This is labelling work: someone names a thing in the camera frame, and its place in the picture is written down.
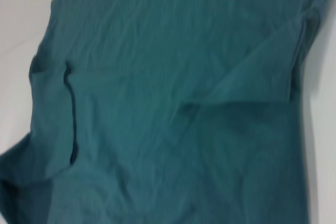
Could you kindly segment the teal blue shirt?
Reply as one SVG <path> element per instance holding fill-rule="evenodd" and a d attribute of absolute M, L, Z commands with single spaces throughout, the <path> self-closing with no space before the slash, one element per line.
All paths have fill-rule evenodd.
<path fill-rule="evenodd" d="M 328 0 L 52 0 L 8 224 L 309 224 L 301 65 Z"/>

